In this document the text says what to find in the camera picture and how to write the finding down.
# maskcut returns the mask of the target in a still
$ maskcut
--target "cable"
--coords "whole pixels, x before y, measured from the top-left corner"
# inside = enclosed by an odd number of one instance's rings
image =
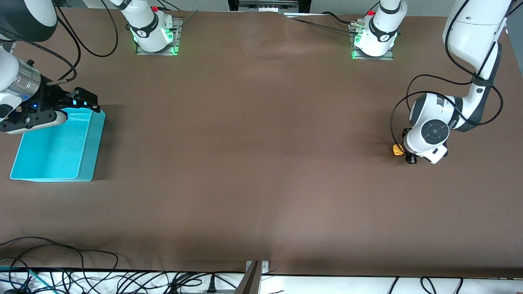
[[[518,9],[522,4],[523,4],[523,2],[519,3],[518,6],[516,6],[516,8],[512,9],[512,11],[508,13],[508,15],[511,15],[512,13],[514,13],[516,11],[516,9]]]
[[[329,29],[329,30],[333,30],[333,31],[339,31],[339,32],[350,34],[350,35],[356,35],[357,34],[356,32],[351,32],[351,31],[348,31],[348,30],[342,30],[342,29],[338,29],[338,28],[325,26],[325,25],[320,25],[320,24],[317,24],[315,22],[310,22],[310,21],[306,21],[306,20],[302,20],[302,19],[296,19],[296,18],[293,18],[293,19],[296,20],[296,21],[299,21],[299,22],[303,22],[305,24],[309,24],[309,25],[320,27],[320,28],[324,28],[324,29]]]
[[[472,80],[470,80],[470,82],[467,82],[467,83],[458,83],[458,82],[454,82],[454,81],[448,80],[448,79],[446,79],[446,78],[444,78],[444,77],[440,77],[440,76],[437,76],[437,75],[431,75],[431,74],[420,74],[420,75],[415,76],[415,77],[411,80],[411,82],[408,84],[408,87],[407,87],[407,94],[406,94],[406,96],[408,96],[408,93],[409,93],[410,90],[411,90],[412,83],[413,83],[415,80],[417,80],[419,77],[422,77],[422,76],[428,76],[428,77],[437,78],[438,80],[442,80],[442,81],[445,81],[445,82],[447,82],[447,83],[451,83],[451,84],[454,84],[454,85],[461,85],[461,86],[463,86],[463,85],[469,85],[469,84],[472,83]],[[408,110],[411,111],[411,106],[410,106],[409,103],[408,103],[408,98],[406,99],[406,102],[407,102],[407,108],[408,108]]]
[[[322,14],[328,14],[328,15],[334,17],[337,21],[341,22],[342,24],[350,25],[350,21],[343,20],[330,11],[322,12]]]
[[[15,284],[15,285],[19,285],[20,288],[19,288],[18,290],[21,290],[22,288],[26,288],[27,291],[28,291],[29,293],[31,293],[31,289],[29,289],[29,287],[28,287],[27,285],[24,285],[24,284],[22,284],[22,283],[13,282],[13,281],[8,281],[8,280],[4,280],[4,279],[0,279],[0,282],[9,283],[9,284],[11,284],[11,285],[13,285],[13,284]]]
[[[3,35],[6,35],[6,34],[7,34],[7,35],[12,35],[12,36],[14,36],[16,39],[19,39],[19,40],[21,40],[21,41],[23,41],[23,42],[25,42],[25,43],[28,43],[29,45],[31,45],[31,46],[33,46],[33,47],[36,47],[36,48],[38,48],[38,49],[40,49],[40,50],[43,50],[43,51],[45,51],[45,52],[47,52],[47,53],[49,53],[49,54],[51,54],[51,55],[57,57],[57,58],[60,59],[61,61],[65,62],[65,63],[66,63],[66,64],[71,68],[71,70],[73,71],[73,76],[70,77],[70,78],[68,78],[68,79],[66,79],[67,82],[70,82],[70,81],[74,80],[74,79],[76,78],[76,76],[78,75],[78,73],[76,72],[76,69],[75,69],[74,66],[71,64],[71,62],[69,62],[69,60],[65,59],[65,58],[64,58],[63,56],[61,56],[60,54],[58,54],[58,53],[56,53],[56,52],[54,52],[54,51],[52,51],[52,50],[49,50],[49,49],[47,49],[46,47],[44,47],[44,46],[42,46],[42,45],[36,44],[36,43],[34,43],[34,42],[31,42],[31,41],[27,40],[26,38],[24,38],[24,37],[22,37],[22,36],[19,36],[19,35],[15,34],[15,33],[12,33],[12,32],[10,32],[10,31],[4,29],[4,28],[0,28],[0,32],[1,32]]]
[[[80,43],[80,45],[82,45],[82,47],[87,50],[87,52],[89,52],[91,55],[94,55],[96,57],[101,57],[101,58],[104,58],[104,57],[108,57],[108,56],[111,56],[115,51],[116,51],[116,48],[118,47],[118,29],[116,27],[116,23],[115,23],[115,19],[112,17],[112,14],[111,14],[111,11],[109,10],[109,8],[107,7],[107,5],[105,4],[104,0],[100,0],[101,3],[104,5],[105,7],[105,10],[107,11],[107,13],[109,14],[109,17],[111,18],[111,22],[112,22],[112,26],[114,27],[115,29],[115,36],[116,36],[116,40],[115,40],[115,46],[114,48],[111,50],[111,52],[107,53],[107,54],[97,54],[97,53],[94,53],[93,51],[91,51],[83,42],[82,40],[80,39],[80,37],[78,37],[78,35],[76,34],[76,32],[74,31],[73,27],[71,26],[71,24],[69,23],[69,20],[65,17],[64,15],[64,12],[62,11],[62,9],[60,8],[60,6],[58,5],[58,3],[56,2],[56,0],[53,0],[53,2],[56,4],[56,8],[58,9],[58,12],[60,13],[60,15],[62,16],[62,18],[64,19],[65,23],[69,26],[69,28],[71,29],[71,32],[73,33],[74,37],[78,40],[78,42]]]
[[[13,270],[13,267],[15,266],[16,262],[20,262],[24,265],[24,267],[26,268],[27,270],[27,278],[26,280],[24,281],[24,285],[28,285],[29,284],[29,280],[31,279],[31,276],[29,274],[29,266],[27,265],[27,263],[25,263],[22,259],[18,258],[18,257],[8,257],[8,258],[4,258],[3,260],[0,261],[0,263],[4,262],[4,261],[7,261],[7,260],[13,260],[13,262],[11,263],[11,265],[9,266],[9,272],[8,272],[8,276],[9,276],[9,282],[11,283],[11,286],[15,289],[17,289],[15,287],[15,283],[13,282],[13,280],[11,279],[11,272]]]
[[[178,10],[178,11],[181,11],[180,8],[176,7],[174,4],[171,4],[171,3],[169,3],[169,2],[166,1],[166,0],[158,0],[158,2],[160,2],[160,1],[163,2],[163,3],[165,3],[165,4],[171,5],[172,7],[174,7],[174,8],[175,8],[176,10]]]
[[[461,286],[463,286],[463,278],[459,278],[458,288],[456,289],[456,293],[454,293],[454,294],[459,294],[459,290],[461,290]]]
[[[428,280],[430,286],[432,287],[432,291],[433,292],[430,292],[427,288],[425,288],[425,284],[423,283],[424,280]],[[419,279],[419,283],[421,284],[423,290],[425,290],[425,292],[427,292],[427,294],[437,294],[436,293],[436,288],[434,287],[434,284],[432,284],[432,281],[430,280],[430,278],[428,277],[422,277],[421,279]]]
[[[167,9],[167,7],[165,7],[165,4],[163,4],[162,2],[160,2],[160,0],[156,0],[156,1],[158,1],[158,3],[159,3],[160,5],[163,6],[163,8]]]
[[[394,282],[392,282],[392,286],[391,288],[389,289],[389,292],[387,292],[387,294],[392,294],[392,291],[394,290],[394,286],[396,286],[396,283],[397,281],[400,279],[400,277],[396,276],[396,278],[394,279]]]
[[[371,10],[373,10],[373,9],[374,9],[374,7],[376,7],[376,6],[378,5],[378,4],[380,4],[380,2],[379,2],[379,1],[378,1],[378,2],[376,2],[376,4],[374,4],[374,6],[372,6],[372,7],[371,7],[371,8],[370,8],[370,9],[369,9],[368,11],[371,11]]]
[[[109,251],[103,251],[103,250],[80,250],[80,249],[77,249],[73,246],[70,246],[70,245],[64,245],[64,244],[60,244],[54,240],[51,240],[49,238],[43,238],[43,237],[37,237],[37,236],[24,236],[24,237],[19,237],[19,238],[15,238],[15,239],[12,239],[12,240],[9,240],[7,242],[4,242],[4,243],[0,243],[0,246],[4,246],[6,244],[9,244],[9,243],[13,243],[13,242],[17,242],[19,240],[23,240],[23,239],[37,239],[37,240],[44,240],[46,242],[49,242],[50,244],[44,244],[44,245],[38,245],[38,246],[34,246],[30,249],[27,249],[25,250],[24,252],[22,252],[17,258],[20,259],[23,255],[27,254],[28,252],[34,250],[34,249],[37,249],[37,248],[40,248],[40,247],[45,247],[45,246],[59,246],[59,247],[63,247],[63,248],[66,248],[66,249],[69,249],[69,250],[74,250],[76,253],[79,254],[80,256],[80,259],[81,259],[81,265],[82,265],[82,273],[84,275],[84,277],[86,278],[86,282],[87,284],[91,287],[90,290],[88,290],[85,294],[89,294],[89,292],[91,292],[92,290],[94,290],[94,292],[97,292],[98,294],[101,294],[98,290],[96,290],[96,286],[98,286],[102,281],[99,281],[98,283],[96,283],[94,286],[88,281],[87,279],[87,275],[85,273],[85,261],[84,261],[84,256],[82,254],[82,252],[98,252],[98,253],[104,253],[104,254],[109,254],[109,255],[112,255],[116,258],[116,261],[115,261],[115,265],[113,266],[113,268],[110,270],[110,272],[107,274],[106,278],[109,277],[109,275],[112,274],[112,272],[116,269],[116,267],[118,266],[118,261],[119,261],[119,257],[118,257],[118,254],[116,253],[113,253],[113,252],[109,252]]]
[[[216,284],[214,283],[214,279],[216,278],[216,275],[211,275],[211,280],[209,281],[209,288],[207,288],[207,293],[216,293],[218,292],[216,290]]]
[[[238,287],[235,286],[233,283],[231,283],[231,282],[225,280],[224,278],[222,278],[222,277],[220,277],[220,276],[218,276],[218,275],[216,275],[216,274],[214,274],[214,275],[216,276],[216,278],[218,278],[218,279],[222,280],[223,282],[229,284],[229,286],[233,287],[234,289],[237,289],[237,288],[238,288]]]
[[[140,277],[137,277],[135,280],[133,280],[133,283],[137,284],[139,286],[138,289],[132,291],[132,293],[136,293],[138,291],[140,291],[141,289],[145,290],[145,292],[148,292],[147,290],[153,290],[153,289],[158,289],[158,288],[163,288],[163,287],[166,287],[168,286],[167,285],[163,285],[163,286],[154,286],[154,287],[146,287],[145,285],[147,285],[148,283],[154,281],[155,279],[157,279],[159,276],[162,276],[162,275],[165,275],[167,277],[167,281],[169,280],[169,277],[167,276],[167,273],[166,271],[162,271],[161,273],[157,274],[156,276],[150,278],[149,280],[147,280],[146,282],[144,282],[143,284],[140,284],[138,282],[136,282],[137,279],[147,275],[147,274],[150,274],[150,273],[145,273],[144,275],[140,276]]]
[[[67,31],[67,33],[69,34],[69,36],[71,36],[71,38],[73,39],[74,41],[74,44],[76,45],[76,50],[77,50],[77,57],[76,57],[76,61],[74,62],[73,64],[73,67],[77,67],[78,64],[80,63],[80,59],[82,58],[82,48],[80,48],[80,44],[78,44],[78,41],[76,40],[76,38],[74,37],[73,33],[71,32],[71,30],[69,30],[69,28],[65,25],[65,23],[60,19],[60,17],[57,17],[58,19],[58,22],[60,23],[60,25],[62,25],[62,27]],[[73,70],[72,69],[69,69],[66,73],[64,73],[60,78],[58,78],[58,80],[63,80],[66,76],[68,76]]]

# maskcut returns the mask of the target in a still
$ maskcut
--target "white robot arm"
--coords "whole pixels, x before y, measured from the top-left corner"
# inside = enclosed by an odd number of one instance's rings
[[[173,17],[155,9],[153,11],[147,0],[110,0],[131,26],[138,45],[147,52],[157,52],[173,42],[171,33]]]
[[[394,45],[397,30],[406,14],[405,0],[381,0],[376,13],[365,16],[365,30],[354,46],[369,56],[384,55]]]
[[[429,93],[416,99],[409,117],[412,129],[403,141],[407,152],[437,163],[447,154],[445,143],[451,129],[466,132],[480,123],[501,59],[497,39],[510,5],[511,0],[456,2],[443,40],[450,53],[474,67],[475,76],[466,97]]]

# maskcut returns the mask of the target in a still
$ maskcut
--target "metal base plate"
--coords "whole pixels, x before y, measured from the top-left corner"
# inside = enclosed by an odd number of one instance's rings
[[[349,31],[357,33],[357,29],[354,26],[349,25]],[[385,55],[380,57],[369,56],[365,54],[360,48],[354,46],[354,42],[358,36],[351,34],[350,35],[350,48],[353,52],[353,59],[365,59],[365,60],[394,60],[394,55],[392,54],[392,48],[390,48]]]
[[[182,17],[173,17],[173,42],[167,45],[163,50],[158,52],[147,52],[143,50],[138,44],[136,44],[136,55],[160,55],[160,56],[174,56],[178,55],[178,49],[180,47],[181,37],[181,25],[184,19]]]
[[[248,261],[246,263],[246,266],[245,266],[245,270],[247,271],[249,269],[249,267],[251,266],[251,263],[253,263],[252,261]],[[261,273],[262,274],[266,274],[269,272],[269,261],[261,261],[261,265],[262,265],[262,269],[261,269]]]

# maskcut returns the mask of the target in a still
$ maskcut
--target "table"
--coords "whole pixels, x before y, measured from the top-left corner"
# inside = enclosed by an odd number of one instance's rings
[[[112,48],[105,11],[66,15],[91,49]],[[179,56],[136,56],[114,15],[116,53],[84,52],[78,78],[63,85],[97,94],[107,114],[95,180],[10,180],[20,136],[2,135],[3,240],[40,235],[110,250],[131,269],[242,270],[245,260],[269,259],[288,274],[522,276],[523,81],[505,33],[502,115],[453,132],[437,165],[407,165],[392,156],[389,119],[409,81],[469,79],[445,55],[444,18],[405,18],[395,60],[378,62],[352,60],[344,34],[275,13],[198,12]],[[62,28],[44,45],[76,56]],[[50,78],[67,69],[25,44],[15,55]],[[468,91],[428,79],[412,88],[424,89]],[[497,103],[492,94],[484,119]],[[397,135],[407,120],[402,106]],[[79,266],[73,253],[49,248],[28,262]]]

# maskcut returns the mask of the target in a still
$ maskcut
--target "black cable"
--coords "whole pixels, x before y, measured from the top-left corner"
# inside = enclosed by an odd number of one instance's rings
[[[147,290],[153,290],[153,289],[158,289],[158,288],[163,288],[163,287],[166,287],[167,285],[163,285],[163,286],[153,286],[153,287],[146,287],[146,285],[152,281],[154,281],[156,278],[158,278],[159,276],[162,276],[162,275],[165,275],[167,277],[167,281],[168,281],[168,276],[167,276],[167,272],[166,271],[162,271],[161,273],[157,274],[156,276],[150,278],[149,280],[147,280],[146,282],[140,284],[138,283],[136,280],[141,278],[141,277],[144,277],[148,274],[151,274],[150,272],[147,272],[137,278],[135,278],[132,282],[137,284],[139,287],[138,289],[135,289],[134,291],[132,291],[131,293],[137,293],[138,291],[140,291],[141,289],[145,290],[146,293],[148,293]],[[131,283],[129,283],[124,289],[122,289],[122,293],[126,293],[125,290],[131,285]]]
[[[76,68],[78,66],[78,64],[80,63],[80,59],[82,58],[82,48],[80,48],[80,44],[78,43],[78,41],[76,40],[76,38],[74,37],[73,33],[71,32],[71,30],[69,30],[69,28],[65,25],[65,23],[60,19],[60,17],[57,17],[58,19],[58,22],[60,23],[60,25],[62,25],[62,27],[67,31],[67,33],[69,34],[69,36],[71,36],[71,38],[73,39],[74,41],[74,44],[76,45],[76,50],[77,50],[77,56],[76,56],[76,61],[74,62],[73,66]],[[73,70],[72,69],[69,69],[66,73],[64,73],[60,78],[58,78],[58,80],[63,80],[66,76],[68,76]]]
[[[341,22],[342,24],[350,25],[350,21],[343,20],[330,11],[324,11],[324,12],[322,12],[322,14],[328,14],[328,15],[334,17],[337,21]]]
[[[310,22],[310,21],[306,21],[306,20],[302,20],[302,19],[296,19],[296,18],[292,18],[296,21],[299,21],[299,22],[303,22],[305,24],[309,24],[309,25],[312,25],[312,26],[316,26],[316,27],[320,27],[320,28],[324,28],[324,29],[329,29],[329,30],[333,30],[333,31],[339,31],[339,32],[343,32],[343,33],[347,33],[347,34],[350,34],[350,35],[356,35],[357,33],[356,32],[351,32],[351,31],[348,31],[348,30],[342,30],[342,29],[338,29],[338,28],[333,28],[333,27],[329,27],[329,26],[325,26],[325,25],[320,25],[320,24],[317,24],[315,22]]]
[[[516,8],[512,9],[512,11],[508,13],[508,15],[511,15],[512,13],[514,13],[516,11],[516,9],[518,9],[522,4],[523,4],[523,2],[519,3],[518,6],[516,6]]]
[[[218,278],[218,279],[224,281],[225,283],[229,284],[229,285],[230,285],[231,287],[233,287],[234,289],[237,289],[237,288],[238,288],[236,285],[234,285],[233,283],[227,281],[226,279],[224,279],[224,278],[218,276],[217,274],[214,274],[214,275],[216,276],[216,278]]]
[[[396,286],[397,281],[400,279],[400,277],[396,277],[394,279],[394,282],[392,282],[391,288],[389,289],[389,292],[387,294],[392,294],[392,291],[394,290],[394,286]]]
[[[218,292],[216,290],[216,284],[214,282],[215,278],[216,278],[216,275],[212,274],[211,275],[211,280],[209,281],[209,287],[207,288],[207,293],[216,293],[216,292]]]
[[[378,1],[378,2],[376,2],[376,4],[374,4],[374,6],[372,6],[372,7],[371,7],[371,8],[370,8],[370,9],[369,9],[368,11],[371,11],[371,10],[373,10],[373,9],[374,9],[374,7],[376,7],[376,6],[378,5],[378,4],[380,4],[380,2],[379,2],[379,1]]]
[[[163,6],[163,8],[167,9],[167,7],[165,7],[165,4],[163,4],[162,2],[160,2],[160,0],[156,0],[156,1],[158,1],[158,3],[160,3],[160,5]]]
[[[118,294],[118,293],[120,292],[121,287],[123,287],[123,286],[126,284],[127,281],[130,281],[130,283],[129,283],[125,288],[121,289],[121,292],[122,292],[122,293],[125,292],[125,290],[126,290],[126,289],[127,289],[127,288],[132,284],[132,283],[137,284],[138,282],[136,282],[136,280],[138,280],[139,278],[145,276],[145,274],[142,274],[141,276],[138,276],[138,277],[136,277],[135,279],[132,279],[133,276],[137,276],[137,275],[139,275],[139,274],[140,274],[140,272],[136,272],[136,273],[132,274],[132,275],[129,276],[129,277],[125,277],[125,276],[124,276],[124,277],[122,277],[120,280],[118,280],[118,282],[117,282],[117,284],[116,284],[116,293]],[[126,281],[124,281],[124,282],[122,283],[122,285],[120,285],[120,282],[121,282],[124,278],[126,279]]]
[[[171,4],[171,3],[169,3],[169,2],[166,1],[166,0],[158,0],[158,2],[160,2],[160,1],[163,2],[163,3],[165,3],[165,4],[168,4],[168,5],[172,6],[172,7],[174,7],[174,8],[175,8],[176,10],[178,10],[178,11],[181,11],[180,8],[176,7],[174,4]]]
[[[459,278],[459,284],[458,284],[458,288],[456,289],[455,294],[459,294],[459,290],[461,290],[461,286],[463,286],[463,278]]]
[[[442,81],[445,81],[447,83],[451,83],[451,84],[454,84],[454,85],[469,85],[472,83],[472,80],[470,80],[470,82],[466,82],[466,83],[459,83],[459,82],[454,82],[454,81],[451,81],[451,80],[448,80],[444,77],[440,77],[440,76],[437,76],[437,75],[431,75],[431,74],[420,74],[420,75],[417,75],[415,76],[411,82],[408,84],[408,87],[407,87],[407,94],[405,94],[406,96],[408,96],[408,93],[410,92],[411,90],[411,86],[412,86],[412,83],[417,80],[419,77],[422,77],[422,76],[428,76],[428,77],[433,77],[433,78],[437,78],[438,80],[442,80]],[[406,99],[406,102],[407,102],[407,108],[409,111],[411,111],[411,106],[409,105],[408,103],[408,98]]]
[[[57,57],[57,58],[60,59],[61,61],[65,62],[65,63],[66,63],[66,64],[71,68],[71,70],[73,71],[73,76],[70,77],[70,78],[68,78],[68,79],[66,79],[66,81],[70,82],[70,81],[74,80],[74,79],[76,78],[76,76],[78,75],[78,73],[76,72],[76,69],[74,68],[73,64],[71,64],[71,62],[69,62],[69,60],[65,59],[65,58],[64,58],[63,56],[61,56],[60,54],[58,54],[58,53],[56,53],[56,52],[54,52],[54,51],[52,51],[52,50],[49,50],[49,49],[47,49],[46,47],[44,47],[44,46],[42,46],[42,45],[36,44],[36,43],[34,43],[34,42],[31,42],[31,41],[27,40],[26,38],[24,38],[24,37],[22,37],[22,36],[19,36],[19,35],[13,33],[13,32],[10,32],[10,31],[8,31],[8,30],[6,30],[6,29],[4,29],[4,28],[0,28],[0,32],[1,32],[3,35],[5,35],[5,36],[12,35],[12,36],[15,37],[15,39],[19,39],[20,41],[23,41],[23,42],[25,42],[25,43],[28,43],[29,45],[31,45],[31,46],[33,46],[33,47],[36,47],[36,48],[38,48],[38,49],[40,49],[40,50],[43,50],[43,51],[45,51],[45,52],[47,52],[47,53],[49,53],[49,54],[51,54],[51,55]]]
[[[203,283],[203,281],[200,280],[199,278],[201,278],[203,276],[206,276],[206,275],[209,275],[211,273],[188,272],[188,273],[184,273],[180,277],[178,277],[179,274],[180,273],[176,274],[176,276],[174,277],[174,279],[171,282],[170,286],[166,289],[166,291],[164,293],[166,293],[166,294],[174,294],[174,293],[178,293],[178,290],[180,290],[180,293],[181,293],[181,288],[182,287],[196,287],[196,286],[200,286]],[[193,282],[193,281],[197,281],[199,283],[198,284],[193,284],[193,285],[189,285],[188,284],[188,283]]]
[[[51,283],[53,283],[53,287],[56,288],[56,283],[54,282],[53,273],[49,271],[49,277],[51,278]]]
[[[63,248],[67,248],[67,249],[74,250],[74,251],[76,251],[76,252],[79,254],[80,259],[81,259],[81,262],[82,262],[82,273],[83,273],[84,277],[86,278],[86,283],[91,287],[90,290],[87,291],[87,294],[88,294],[91,290],[94,290],[94,291],[97,292],[98,294],[101,294],[100,292],[98,292],[98,291],[95,289],[96,286],[98,286],[98,284],[100,284],[100,282],[98,282],[97,284],[95,284],[95,285],[93,286],[93,285],[92,285],[91,283],[89,283],[89,281],[87,280],[87,275],[85,274],[84,256],[83,256],[82,252],[102,252],[102,253],[106,253],[106,254],[111,254],[111,255],[113,255],[113,256],[116,257],[116,263],[115,263],[115,266],[114,266],[113,269],[108,273],[108,275],[107,275],[106,277],[108,277],[108,276],[112,273],[112,271],[113,271],[114,269],[116,269],[116,266],[118,265],[118,256],[117,256],[116,254],[112,253],[112,252],[105,252],[105,251],[99,251],[99,250],[78,250],[78,249],[76,249],[76,248],[74,248],[74,247],[72,247],[72,246],[69,246],[69,245],[63,245],[63,244],[60,244],[60,243],[56,243],[56,244],[44,244],[44,245],[38,245],[38,246],[31,247],[30,249],[27,249],[27,250],[25,250],[24,252],[22,252],[22,253],[18,256],[18,258],[21,258],[23,255],[27,254],[28,252],[30,252],[30,251],[32,251],[32,250],[34,250],[34,249],[37,249],[37,248],[40,248],[40,247],[46,247],[46,246],[59,246],[59,247],[63,247]]]
[[[432,287],[432,291],[433,292],[430,292],[427,288],[425,288],[425,284],[423,283],[424,280],[428,280],[430,286]],[[425,290],[425,292],[427,292],[427,294],[437,294],[436,293],[436,288],[434,287],[434,284],[432,284],[432,281],[430,280],[430,278],[428,277],[422,277],[421,279],[419,279],[419,283],[421,284],[423,290]]]
[[[14,288],[14,289],[18,289],[18,290],[21,290],[21,288],[16,288],[15,287],[15,284],[13,282],[13,279],[11,278],[11,273],[13,271],[13,267],[15,266],[16,262],[20,262],[24,265],[24,267],[26,268],[27,270],[27,278],[26,280],[24,281],[24,285],[28,285],[29,284],[29,280],[31,279],[31,276],[29,274],[29,266],[27,265],[27,263],[25,263],[22,259],[18,258],[18,257],[7,257],[7,258],[4,258],[0,261],[1,262],[4,262],[4,261],[7,261],[7,260],[13,260],[13,262],[11,263],[11,265],[9,266],[9,272],[8,272],[8,276],[9,276],[9,282],[11,283],[11,286]]]
[[[109,17],[111,18],[111,22],[112,22],[112,26],[114,27],[115,29],[115,36],[116,36],[116,40],[115,40],[115,46],[114,48],[111,50],[111,52],[107,53],[107,54],[97,54],[97,53],[94,53],[93,51],[91,51],[83,42],[82,40],[80,39],[80,37],[78,37],[78,35],[76,34],[76,32],[74,31],[73,27],[71,26],[71,24],[69,23],[69,20],[65,17],[64,15],[64,12],[62,11],[62,9],[60,8],[60,6],[58,5],[58,3],[56,2],[56,0],[53,0],[53,2],[56,4],[56,8],[58,9],[58,12],[60,13],[60,15],[62,16],[62,18],[64,19],[65,23],[69,26],[69,28],[71,29],[71,32],[73,33],[74,37],[78,40],[78,42],[80,43],[80,45],[82,45],[82,47],[87,50],[87,52],[89,52],[90,54],[96,56],[96,57],[101,57],[101,58],[104,58],[104,57],[108,57],[108,56],[111,56],[115,51],[116,51],[116,48],[118,47],[118,29],[116,27],[116,23],[115,23],[115,19],[112,17],[112,14],[111,14],[111,11],[109,10],[109,8],[107,7],[107,5],[105,4],[104,0],[100,0],[101,3],[104,5],[105,7],[105,10],[107,11],[107,13],[109,14]]]
[[[26,288],[27,291],[29,293],[31,293],[31,289],[29,289],[29,287],[27,287],[26,285],[22,284],[22,283],[18,283],[18,282],[10,282],[8,280],[4,280],[4,279],[0,279],[0,282],[4,282],[4,283],[9,283],[11,285],[15,284],[15,285],[20,285],[20,288]]]
[[[53,287],[39,288],[39,289],[34,290],[32,292],[32,294],[37,294],[37,293],[46,292],[46,291],[54,291],[54,292],[61,292],[61,293],[64,293],[64,294],[70,294],[69,292],[66,292],[66,291],[60,290],[60,289],[56,289],[56,288],[53,288]]]
[[[18,258],[21,258],[23,255],[27,254],[28,252],[36,249],[36,248],[40,248],[40,247],[45,247],[45,246],[59,246],[59,247],[63,247],[63,248],[66,248],[66,249],[69,249],[69,250],[73,250],[75,251],[76,253],[79,254],[80,256],[80,259],[81,259],[81,265],[82,265],[82,273],[84,275],[84,277],[86,278],[86,282],[87,284],[91,287],[90,290],[88,290],[85,294],[89,294],[89,292],[91,292],[92,290],[94,290],[95,292],[97,292],[98,294],[101,294],[100,292],[98,292],[98,290],[96,290],[96,286],[98,286],[102,281],[96,283],[94,286],[89,283],[88,279],[87,279],[87,275],[85,273],[85,261],[84,261],[84,256],[82,254],[82,252],[98,252],[98,253],[104,253],[104,254],[109,254],[109,255],[112,255],[116,258],[116,261],[115,261],[115,265],[114,267],[110,270],[110,272],[107,274],[106,277],[109,277],[109,275],[112,274],[112,272],[116,269],[116,267],[118,266],[118,261],[119,261],[119,257],[116,253],[113,253],[113,252],[109,252],[109,251],[103,251],[103,250],[79,250],[73,246],[70,246],[70,245],[64,245],[64,244],[61,244],[61,243],[58,243],[54,240],[51,240],[49,238],[43,238],[43,237],[37,237],[37,236],[24,236],[24,237],[19,237],[19,238],[15,238],[15,239],[12,239],[12,240],[9,240],[7,242],[4,242],[4,243],[1,243],[0,246],[4,246],[6,244],[9,244],[9,243],[13,243],[13,242],[17,242],[19,240],[23,240],[23,239],[37,239],[37,240],[44,240],[44,241],[47,241],[49,242],[50,244],[44,244],[44,245],[38,245],[38,246],[34,246],[30,249],[27,249],[25,250],[24,252],[22,252]]]

